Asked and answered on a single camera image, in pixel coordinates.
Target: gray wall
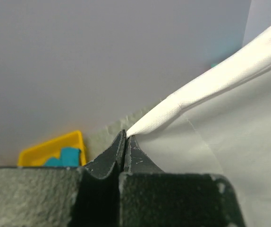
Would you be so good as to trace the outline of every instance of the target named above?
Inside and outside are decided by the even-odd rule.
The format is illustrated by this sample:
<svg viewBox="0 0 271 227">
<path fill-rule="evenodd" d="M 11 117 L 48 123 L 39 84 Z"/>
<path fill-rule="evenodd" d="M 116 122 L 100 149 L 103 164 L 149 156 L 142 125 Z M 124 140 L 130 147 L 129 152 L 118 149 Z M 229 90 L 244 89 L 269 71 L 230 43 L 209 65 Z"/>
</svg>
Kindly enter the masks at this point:
<svg viewBox="0 0 271 227">
<path fill-rule="evenodd" d="M 271 0 L 252 0 L 243 45 L 271 25 Z"/>
<path fill-rule="evenodd" d="M 0 0 L 0 156 L 92 132 L 242 46 L 250 0 Z"/>
</svg>

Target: yellow tray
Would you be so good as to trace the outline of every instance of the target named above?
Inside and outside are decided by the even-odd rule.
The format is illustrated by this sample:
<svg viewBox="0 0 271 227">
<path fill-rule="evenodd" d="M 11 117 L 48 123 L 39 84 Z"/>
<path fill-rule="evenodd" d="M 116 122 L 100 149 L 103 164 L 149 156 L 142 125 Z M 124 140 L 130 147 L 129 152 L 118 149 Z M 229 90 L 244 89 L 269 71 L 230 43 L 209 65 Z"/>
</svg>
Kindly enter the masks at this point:
<svg viewBox="0 0 271 227">
<path fill-rule="evenodd" d="M 49 158 L 59 158 L 61 149 L 65 147 L 80 149 L 79 163 L 82 166 L 86 164 L 86 147 L 84 146 L 82 133 L 80 131 L 73 131 L 35 147 L 23 150 L 19 155 L 18 166 L 43 166 Z"/>
</svg>

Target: teal object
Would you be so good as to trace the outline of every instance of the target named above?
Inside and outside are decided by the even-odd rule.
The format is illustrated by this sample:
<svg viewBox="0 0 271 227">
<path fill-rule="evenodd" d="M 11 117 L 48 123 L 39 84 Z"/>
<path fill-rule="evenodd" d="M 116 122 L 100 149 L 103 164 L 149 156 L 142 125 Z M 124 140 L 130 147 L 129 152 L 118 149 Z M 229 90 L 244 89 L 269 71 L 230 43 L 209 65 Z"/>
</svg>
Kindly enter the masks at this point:
<svg viewBox="0 0 271 227">
<path fill-rule="evenodd" d="M 77 148 L 62 148 L 60 158 L 49 158 L 43 166 L 57 167 L 57 166 L 79 166 L 80 149 Z"/>
</svg>

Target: black metal part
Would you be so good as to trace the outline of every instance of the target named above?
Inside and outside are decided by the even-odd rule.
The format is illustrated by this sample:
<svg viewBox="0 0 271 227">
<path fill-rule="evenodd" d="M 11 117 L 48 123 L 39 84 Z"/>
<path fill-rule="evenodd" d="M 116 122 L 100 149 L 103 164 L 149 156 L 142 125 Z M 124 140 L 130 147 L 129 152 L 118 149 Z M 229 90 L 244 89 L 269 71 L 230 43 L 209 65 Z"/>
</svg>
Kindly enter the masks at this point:
<svg viewBox="0 0 271 227">
<path fill-rule="evenodd" d="M 0 227 L 244 227 L 219 175 L 165 174 L 122 131 L 78 168 L 0 168 Z"/>
</svg>

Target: white cloth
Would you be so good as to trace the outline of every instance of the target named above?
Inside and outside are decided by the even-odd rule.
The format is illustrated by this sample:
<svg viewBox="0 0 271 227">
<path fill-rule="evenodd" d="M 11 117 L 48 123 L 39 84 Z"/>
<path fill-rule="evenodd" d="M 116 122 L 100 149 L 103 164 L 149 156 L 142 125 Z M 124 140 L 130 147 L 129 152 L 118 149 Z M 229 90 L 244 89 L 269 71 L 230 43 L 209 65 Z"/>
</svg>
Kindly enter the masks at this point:
<svg viewBox="0 0 271 227">
<path fill-rule="evenodd" d="M 139 145 L 160 168 L 225 175 L 247 226 L 271 226 L 271 27 L 127 132 L 147 133 Z"/>
</svg>

